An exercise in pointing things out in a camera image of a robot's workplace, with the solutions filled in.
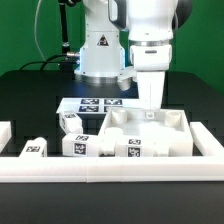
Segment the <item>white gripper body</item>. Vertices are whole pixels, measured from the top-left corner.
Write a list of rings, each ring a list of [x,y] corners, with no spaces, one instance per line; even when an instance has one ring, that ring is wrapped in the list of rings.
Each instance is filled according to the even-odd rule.
[[[139,101],[142,108],[156,111],[161,108],[165,72],[172,58],[172,46],[130,47],[130,60],[137,72]]]

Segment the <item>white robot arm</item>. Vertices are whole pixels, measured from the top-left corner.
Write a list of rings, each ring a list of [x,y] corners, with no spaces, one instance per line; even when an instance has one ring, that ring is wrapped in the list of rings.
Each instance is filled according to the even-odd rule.
[[[85,43],[75,78],[94,84],[138,86],[140,107],[161,108],[174,33],[190,17],[193,0],[82,0]]]

